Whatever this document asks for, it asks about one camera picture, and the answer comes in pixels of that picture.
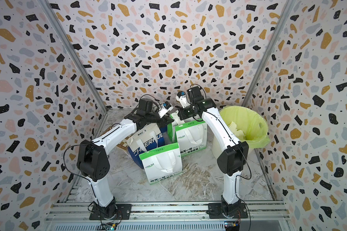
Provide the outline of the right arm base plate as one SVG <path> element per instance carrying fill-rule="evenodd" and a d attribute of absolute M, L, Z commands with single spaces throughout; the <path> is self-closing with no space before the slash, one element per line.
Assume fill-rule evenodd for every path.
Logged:
<path fill-rule="evenodd" d="M 249 217 L 248 210 L 243 202 L 231 208 L 230 212 L 226 212 L 225 207 L 221 203 L 210 203 L 206 213 L 210 219 L 244 219 Z"/>

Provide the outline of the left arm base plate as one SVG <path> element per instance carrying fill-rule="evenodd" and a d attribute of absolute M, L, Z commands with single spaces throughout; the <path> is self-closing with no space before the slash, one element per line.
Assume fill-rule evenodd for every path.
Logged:
<path fill-rule="evenodd" d="M 113 204 L 108 207 L 100 207 L 93 202 L 92 212 L 89 216 L 89 220 L 128 220 L 130 218 L 131 210 L 131 204 Z"/>

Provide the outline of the right corner aluminium post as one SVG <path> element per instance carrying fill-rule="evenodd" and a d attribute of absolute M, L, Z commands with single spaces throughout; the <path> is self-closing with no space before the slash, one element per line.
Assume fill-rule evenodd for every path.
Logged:
<path fill-rule="evenodd" d="M 242 106 L 243 107 L 246 107 L 248 105 L 248 103 L 250 102 L 251 100 L 251 97 L 252 97 L 252 93 L 253 91 L 255 90 L 256 88 L 256 85 L 257 83 L 259 82 L 260 78 L 261 78 L 261 75 L 263 73 L 263 70 L 265 69 L 266 67 L 266 64 L 269 60 L 269 57 L 271 56 L 273 50 L 274 50 L 274 47 L 278 41 L 278 38 L 280 37 L 280 34 L 283 30 L 283 27 L 284 27 L 284 24 L 287 20 L 287 17 L 288 15 L 290 14 L 294 4 L 296 3 L 295 0 L 287 0 L 286 3 L 285 3 L 285 6 L 283 7 L 283 10 L 281 12 L 281 15 L 280 15 L 280 18 L 276 24 L 276 27 L 275 27 L 275 30 L 271 36 L 271 39 L 266 47 L 266 50 L 261 58 L 261 61 L 260 61 L 260 65 L 258 66 L 258 69 L 255 73 L 255 76 L 250 84 L 250 87 L 248 89 L 248 92 L 244 98 L 244 101 L 242 103 Z"/>

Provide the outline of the white trash bin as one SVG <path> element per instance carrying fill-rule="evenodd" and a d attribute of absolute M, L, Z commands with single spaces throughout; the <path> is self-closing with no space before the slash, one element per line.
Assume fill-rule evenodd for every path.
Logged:
<path fill-rule="evenodd" d="M 243 153 L 244 156 L 246 158 L 248 158 L 248 155 L 253 151 L 253 149 L 251 147 L 248 148 L 247 153 Z M 218 141 L 218 139 L 216 137 L 213 138 L 213 144 L 212 144 L 212 153 L 213 156 L 216 158 L 216 163 L 218 166 L 220 166 L 219 162 L 218 162 L 218 158 L 220 157 L 220 155 L 222 154 L 222 147 Z"/>

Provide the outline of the green white bag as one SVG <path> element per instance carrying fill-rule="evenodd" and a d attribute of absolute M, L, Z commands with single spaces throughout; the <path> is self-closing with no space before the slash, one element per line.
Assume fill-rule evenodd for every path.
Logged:
<path fill-rule="evenodd" d="M 178 125 L 176 121 L 173 121 L 171 124 L 167 125 L 167 134 L 172 143 L 177 142 L 175 127 Z"/>
<path fill-rule="evenodd" d="M 207 147 L 207 124 L 204 121 L 192 121 L 175 127 L 175 136 L 182 157 Z"/>
<path fill-rule="evenodd" d="M 140 156 L 150 185 L 179 175 L 183 171 L 179 143 L 152 149 Z"/>

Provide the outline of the receipt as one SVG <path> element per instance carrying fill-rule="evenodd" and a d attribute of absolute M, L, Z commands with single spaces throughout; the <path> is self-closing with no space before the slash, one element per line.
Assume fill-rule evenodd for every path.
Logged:
<path fill-rule="evenodd" d="M 178 116 L 178 111 L 175 111 L 174 113 L 170 114 L 170 118 L 173 119 L 172 126 L 178 126 L 186 123 L 184 120 L 181 120 L 180 117 Z"/>

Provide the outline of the left corner aluminium post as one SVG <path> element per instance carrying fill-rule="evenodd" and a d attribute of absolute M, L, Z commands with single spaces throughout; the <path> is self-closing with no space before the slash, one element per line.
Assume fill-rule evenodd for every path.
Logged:
<path fill-rule="evenodd" d="M 75 67 L 78 71 L 80 71 L 82 77 L 85 80 L 85 83 L 87 84 L 89 90 L 91 91 L 92 95 L 95 98 L 95 101 L 99 104 L 101 107 L 101 110 L 105 114 L 108 109 L 104 105 L 103 100 L 101 96 L 99 95 L 98 91 L 96 90 L 95 85 L 93 84 L 92 80 L 90 79 L 84 65 L 80 61 L 79 57 L 77 56 L 71 42 L 67 38 L 66 32 L 64 31 L 62 25 L 60 24 L 59 20 L 56 17 L 56 14 L 53 12 L 51 5 L 49 1 L 38 1 L 39 6 L 41 7 L 42 11 L 44 12 L 45 16 L 50 21 L 52 27 L 54 28 L 55 32 L 57 33 L 59 39 L 63 43 L 67 53 L 71 57 L 71 60 L 74 62 Z"/>

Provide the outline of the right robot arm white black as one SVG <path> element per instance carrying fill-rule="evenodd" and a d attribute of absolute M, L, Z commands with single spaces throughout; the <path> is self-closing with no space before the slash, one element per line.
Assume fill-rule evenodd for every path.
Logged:
<path fill-rule="evenodd" d="M 178 116 L 181 120 L 199 116 L 212 130 L 220 145 L 217 165 L 224 174 L 224 191 L 221 196 L 221 214 L 232 218 L 242 211 L 242 201 L 238 196 L 240 181 L 237 179 L 246 164 L 249 146 L 240 141 L 226 125 L 215 102 L 205 98 L 200 87 L 192 87 L 186 92 L 179 91 L 176 100 L 180 102 Z"/>

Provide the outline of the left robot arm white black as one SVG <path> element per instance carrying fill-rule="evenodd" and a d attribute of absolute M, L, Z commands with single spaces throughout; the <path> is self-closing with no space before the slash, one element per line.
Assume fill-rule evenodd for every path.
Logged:
<path fill-rule="evenodd" d="M 87 179 L 94 195 L 94 213 L 102 219 L 112 219 L 117 215 L 116 199 L 109 188 L 107 174 L 110 169 L 109 153 L 126 137 L 134 134 L 144 126 L 157 124 L 163 128 L 173 122 L 167 115 L 173 106 L 166 101 L 158 105 L 156 101 L 142 98 L 138 106 L 110 131 L 80 144 L 77 168 L 82 177 Z"/>

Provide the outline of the wooden chessboard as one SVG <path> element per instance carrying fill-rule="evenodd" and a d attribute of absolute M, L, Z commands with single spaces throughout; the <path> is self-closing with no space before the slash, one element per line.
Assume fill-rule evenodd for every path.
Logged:
<path fill-rule="evenodd" d="M 106 133 L 110 132 L 112 130 L 112 126 L 109 126 L 101 135 L 105 135 Z M 125 137 L 119 144 L 116 145 L 119 149 L 128 152 L 128 143 L 127 140 L 130 138 L 130 136 Z"/>

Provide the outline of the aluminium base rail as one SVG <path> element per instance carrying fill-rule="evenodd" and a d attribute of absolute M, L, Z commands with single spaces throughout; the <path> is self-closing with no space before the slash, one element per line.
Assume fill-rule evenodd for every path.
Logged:
<path fill-rule="evenodd" d="M 233 217 L 218 202 L 122 202 L 114 218 L 99 219 L 90 203 L 57 203 L 45 231 L 292 231 L 280 201 L 247 201 Z"/>

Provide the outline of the corner aluminium post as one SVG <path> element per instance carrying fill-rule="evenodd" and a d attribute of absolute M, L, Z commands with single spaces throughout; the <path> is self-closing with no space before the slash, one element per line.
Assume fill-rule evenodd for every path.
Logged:
<path fill-rule="evenodd" d="M 280 34 L 283 30 L 283 27 L 284 27 L 284 24 L 287 20 L 287 17 L 288 15 L 290 14 L 294 4 L 296 3 L 295 0 L 287 0 L 286 3 L 285 3 L 285 6 L 283 7 L 283 10 L 281 12 L 281 15 L 280 15 L 280 18 L 276 24 L 276 27 L 275 27 L 275 30 L 271 36 L 271 39 L 266 47 L 266 50 L 261 58 L 261 61 L 260 61 L 260 65 L 258 66 L 258 69 L 255 73 L 255 76 L 250 84 L 250 87 L 248 89 L 248 92 L 244 98 L 244 101 L 242 103 L 242 106 L 243 107 L 246 107 L 248 105 L 248 103 L 250 102 L 251 100 L 251 97 L 252 97 L 252 93 L 253 91 L 255 90 L 256 88 L 256 85 L 257 83 L 259 82 L 260 78 L 261 78 L 261 75 L 263 73 L 263 70 L 265 69 L 266 67 L 266 64 L 269 60 L 269 57 L 271 56 L 273 50 L 274 50 L 274 47 L 278 41 L 278 38 L 280 37 Z"/>
<path fill-rule="evenodd" d="M 103 100 L 101 96 L 99 95 L 98 91 L 96 90 L 95 85 L 93 84 L 92 80 L 90 79 L 84 65 L 80 61 L 79 57 L 77 56 L 71 42 L 67 38 L 66 32 L 64 31 L 62 25 L 60 24 L 59 20 L 56 17 L 56 14 L 53 12 L 51 5 L 49 1 L 38 1 L 39 6 L 41 7 L 42 11 L 44 12 L 45 16 L 50 21 L 52 27 L 54 28 L 55 32 L 57 33 L 59 39 L 63 43 L 67 53 L 71 57 L 71 60 L 74 62 L 75 67 L 78 71 L 80 71 L 82 77 L 85 80 L 85 83 L 87 84 L 89 90 L 91 91 L 92 95 L 95 98 L 95 101 L 99 104 L 101 107 L 101 110 L 105 114 L 108 109 L 104 105 Z"/>

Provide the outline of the yellow-green bin liner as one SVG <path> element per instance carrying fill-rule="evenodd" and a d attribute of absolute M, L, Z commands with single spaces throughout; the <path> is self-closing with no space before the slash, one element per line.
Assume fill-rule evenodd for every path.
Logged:
<path fill-rule="evenodd" d="M 227 106 L 220 111 L 225 124 L 237 124 L 237 128 L 245 134 L 245 142 L 252 149 L 263 148 L 270 143 L 268 124 L 257 112 L 242 106 Z"/>

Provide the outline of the front blue white bag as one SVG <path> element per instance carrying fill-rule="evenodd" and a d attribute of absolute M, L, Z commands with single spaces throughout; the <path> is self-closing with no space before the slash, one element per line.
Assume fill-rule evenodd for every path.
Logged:
<path fill-rule="evenodd" d="M 143 169 L 140 155 L 152 149 L 164 146 L 163 134 L 156 123 L 149 124 L 137 131 L 127 140 L 128 152 L 133 161 Z"/>

